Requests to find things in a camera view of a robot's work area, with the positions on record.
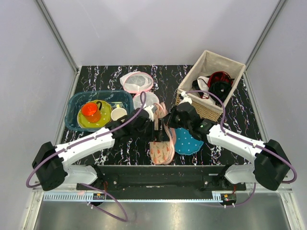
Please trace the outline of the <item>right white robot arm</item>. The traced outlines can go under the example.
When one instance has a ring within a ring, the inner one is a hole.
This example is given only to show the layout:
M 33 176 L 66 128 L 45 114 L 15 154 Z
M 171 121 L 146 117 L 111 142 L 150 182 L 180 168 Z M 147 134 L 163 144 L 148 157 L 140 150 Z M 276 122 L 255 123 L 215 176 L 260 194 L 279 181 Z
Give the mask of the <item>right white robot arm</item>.
M 216 122 L 201 118 L 188 102 L 173 106 L 164 123 L 171 128 L 186 129 L 194 139 L 220 146 L 249 161 L 226 167 L 218 177 L 218 185 L 224 190 L 238 183 L 258 183 L 276 191 L 290 171 L 290 161 L 279 142 L 253 140 L 222 129 Z

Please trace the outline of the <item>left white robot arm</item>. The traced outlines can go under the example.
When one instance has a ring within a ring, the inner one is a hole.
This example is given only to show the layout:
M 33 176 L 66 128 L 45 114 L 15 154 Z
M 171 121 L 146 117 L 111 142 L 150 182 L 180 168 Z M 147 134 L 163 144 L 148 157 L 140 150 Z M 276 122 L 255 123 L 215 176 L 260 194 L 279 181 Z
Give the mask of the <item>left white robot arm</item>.
M 154 114 L 156 105 L 137 109 L 128 116 L 112 121 L 105 127 L 78 140 L 54 146 L 44 143 L 33 163 L 31 176 L 36 175 L 44 191 L 62 184 L 88 184 L 97 190 L 103 186 L 103 177 L 93 166 L 76 165 L 75 162 L 99 150 L 110 149 L 131 138 L 154 140 Z

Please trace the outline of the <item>floral mesh laundry bag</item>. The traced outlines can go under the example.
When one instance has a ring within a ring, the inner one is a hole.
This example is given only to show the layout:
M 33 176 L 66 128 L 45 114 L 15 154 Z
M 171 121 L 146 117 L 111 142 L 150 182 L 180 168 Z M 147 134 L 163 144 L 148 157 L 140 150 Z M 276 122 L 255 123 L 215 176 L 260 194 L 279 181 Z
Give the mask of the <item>floral mesh laundry bag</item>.
M 168 112 L 164 103 L 155 103 L 157 111 L 154 114 L 154 121 L 158 118 L 164 118 Z M 165 141 L 164 142 L 149 142 L 150 144 L 150 157 L 152 163 L 155 165 L 168 165 L 175 155 L 176 134 L 174 128 L 165 128 Z

